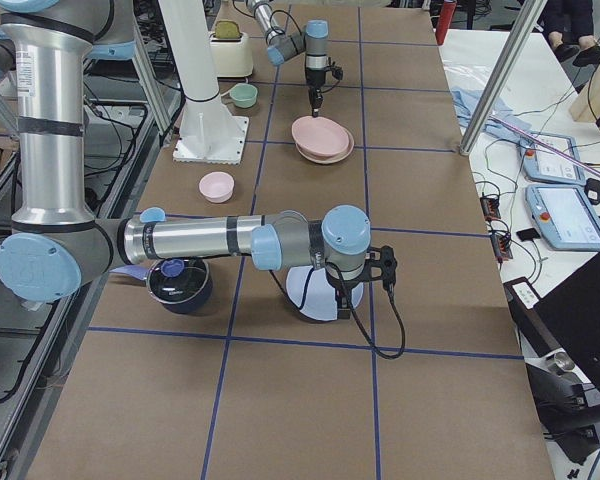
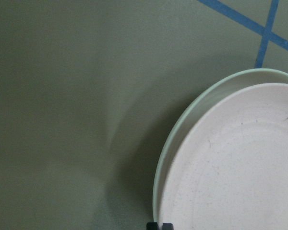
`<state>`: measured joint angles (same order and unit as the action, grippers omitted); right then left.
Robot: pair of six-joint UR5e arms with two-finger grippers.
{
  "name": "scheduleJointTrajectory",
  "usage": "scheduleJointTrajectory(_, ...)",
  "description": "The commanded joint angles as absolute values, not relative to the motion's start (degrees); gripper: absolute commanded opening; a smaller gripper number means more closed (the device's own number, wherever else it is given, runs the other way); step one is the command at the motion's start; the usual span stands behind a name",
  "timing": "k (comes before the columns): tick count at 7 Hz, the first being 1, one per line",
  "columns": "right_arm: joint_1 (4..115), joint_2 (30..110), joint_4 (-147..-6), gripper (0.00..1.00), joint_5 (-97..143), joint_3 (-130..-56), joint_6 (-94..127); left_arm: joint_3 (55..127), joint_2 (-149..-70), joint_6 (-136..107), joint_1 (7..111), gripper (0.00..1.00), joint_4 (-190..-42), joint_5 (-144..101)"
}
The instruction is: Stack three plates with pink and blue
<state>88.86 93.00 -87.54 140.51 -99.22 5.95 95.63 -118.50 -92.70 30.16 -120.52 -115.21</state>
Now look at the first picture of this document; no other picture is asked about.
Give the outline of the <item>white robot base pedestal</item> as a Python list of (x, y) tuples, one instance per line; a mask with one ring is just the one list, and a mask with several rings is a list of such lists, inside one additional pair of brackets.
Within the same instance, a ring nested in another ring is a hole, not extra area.
[(222, 103), (203, 3), (165, 0), (159, 6), (185, 99), (174, 159), (240, 163), (249, 119)]

